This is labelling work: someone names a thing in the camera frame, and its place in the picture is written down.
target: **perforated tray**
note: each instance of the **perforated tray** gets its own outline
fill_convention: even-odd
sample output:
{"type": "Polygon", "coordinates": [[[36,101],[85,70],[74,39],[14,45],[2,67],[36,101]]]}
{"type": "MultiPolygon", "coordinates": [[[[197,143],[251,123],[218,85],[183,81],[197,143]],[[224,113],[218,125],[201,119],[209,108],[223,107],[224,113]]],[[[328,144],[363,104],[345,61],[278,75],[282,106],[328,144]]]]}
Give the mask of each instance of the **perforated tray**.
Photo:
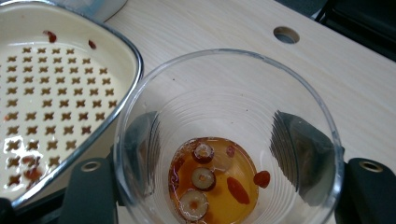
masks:
{"type": "Polygon", "coordinates": [[[0,197],[15,200],[109,125],[142,60],[121,35],[62,7],[9,3],[0,16],[0,197]]]}

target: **jujube slice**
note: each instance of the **jujube slice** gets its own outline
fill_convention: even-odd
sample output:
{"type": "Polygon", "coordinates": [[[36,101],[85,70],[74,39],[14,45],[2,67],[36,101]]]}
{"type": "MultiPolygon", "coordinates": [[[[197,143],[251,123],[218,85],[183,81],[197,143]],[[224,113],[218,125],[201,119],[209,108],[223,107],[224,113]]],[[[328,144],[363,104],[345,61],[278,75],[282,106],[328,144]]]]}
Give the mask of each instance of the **jujube slice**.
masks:
{"type": "Polygon", "coordinates": [[[206,196],[196,189],[188,190],[179,201],[179,213],[187,221],[198,221],[204,217],[208,207],[206,196]]]}
{"type": "Polygon", "coordinates": [[[211,170],[205,167],[198,167],[192,171],[191,182],[196,188],[208,191],[216,186],[216,176],[211,170]]]}
{"type": "Polygon", "coordinates": [[[215,156],[215,151],[213,148],[205,143],[201,143],[196,147],[192,153],[192,158],[200,164],[207,164],[213,160],[215,156]]]}

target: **red residue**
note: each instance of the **red residue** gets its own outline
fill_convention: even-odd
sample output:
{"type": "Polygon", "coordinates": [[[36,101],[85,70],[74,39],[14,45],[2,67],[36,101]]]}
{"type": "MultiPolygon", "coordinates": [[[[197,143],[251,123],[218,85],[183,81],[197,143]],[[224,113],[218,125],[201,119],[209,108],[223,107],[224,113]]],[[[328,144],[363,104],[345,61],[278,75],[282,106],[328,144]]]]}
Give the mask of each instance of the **red residue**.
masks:
{"type": "Polygon", "coordinates": [[[227,153],[227,155],[228,155],[230,158],[232,158],[233,155],[235,155],[235,147],[234,147],[234,146],[228,146],[228,147],[225,149],[225,152],[227,153]]]}
{"type": "Polygon", "coordinates": [[[25,156],[22,158],[23,164],[28,164],[29,167],[39,165],[40,157],[25,156]]]}
{"type": "Polygon", "coordinates": [[[32,169],[23,172],[23,176],[31,180],[32,182],[35,182],[38,179],[40,179],[42,175],[43,173],[40,171],[38,167],[33,167],[32,169]]]}
{"type": "Polygon", "coordinates": [[[253,182],[255,185],[265,189],[270,183],[270,173],[268,171],[261,171],[254,175],[253,182]]]}
{"type": "Polygon", "coordinates": [[[91,49],[96,49],[96,45],[93,43],[93,41],[88,40],[88,45],[90,45],[91,49]]]}
{"type": "Polygon", "coordinates": [[[228,190],[233,195],[233,197],[239,202],[244,204],[249,204],[250,199],[248,198],[248,193],[245,191],[244,187],[239,183],[239,181],[233,177],[227,178],[228,190]]]}
{"type": "Polygon", "coordinates": [[[44,34],[44,35],[47,35],[47,36],[49,37],[49,42],[50,42],[50,43],[55,43],[55,41],[56,41],[56,34],[54,34],[54,33],[51,32],[51,31],[47,31],[47,30],[43,31],[43,34],[44,34]]]}

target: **wooden table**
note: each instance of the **wooden table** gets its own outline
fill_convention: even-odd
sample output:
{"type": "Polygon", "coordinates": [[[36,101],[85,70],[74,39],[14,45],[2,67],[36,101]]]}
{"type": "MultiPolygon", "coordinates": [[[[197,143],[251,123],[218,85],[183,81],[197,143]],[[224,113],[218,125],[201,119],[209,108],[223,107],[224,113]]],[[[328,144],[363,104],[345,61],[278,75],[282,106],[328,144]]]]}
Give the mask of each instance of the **wooden table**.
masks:
{"type": "MultiPolygon", "coordinates": [[[[107,24],[141,51],[146,73],[202,49],[246,49],[305,78],[329,107],[346,161],[362,157],[396,172],[396,63],[275,1],[129,0],[107,24]],[[299,34],[285,44],[274,29],[299,34]]],[[[130,223],[124,209],[120,223],[130,223]]]]}

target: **brown liquid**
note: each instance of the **brown liquid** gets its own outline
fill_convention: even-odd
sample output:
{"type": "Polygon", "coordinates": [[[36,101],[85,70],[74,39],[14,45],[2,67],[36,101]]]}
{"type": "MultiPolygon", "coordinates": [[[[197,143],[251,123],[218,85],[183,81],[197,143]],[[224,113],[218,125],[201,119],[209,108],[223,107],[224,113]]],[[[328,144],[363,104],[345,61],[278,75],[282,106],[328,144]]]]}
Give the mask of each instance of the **brown liquid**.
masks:
{"type": "Polygon", "coordinates": [[[212,190],[203,191],[209,206],[198,223],[242,222],[256,206],[259,196],[258,186],[253,182],[256,168],[246,151],[230,140],[217,137],[192,139],[182,145],[175,154],[169,170],[170,196],[177,213],[181,196],[189,189],[198,189],[191,183],[191,173],[197,167],[206,167],[216,176],[216,186],[212,190]],[[212,146],[215,151],[213,160],[208,164],[200,164],[192,158],[191,152],[200,142],[212,146]],[[226,152],[229,145],[235,148],[231,158],[226,152]],[[177,184],[172,184],[175,183],[174,173],[177,173],[177,184]],[[233,177],[243,186],[248,195],[248,204],[239,203],[231,194],[227,185],[228,177],[233,177]]]}

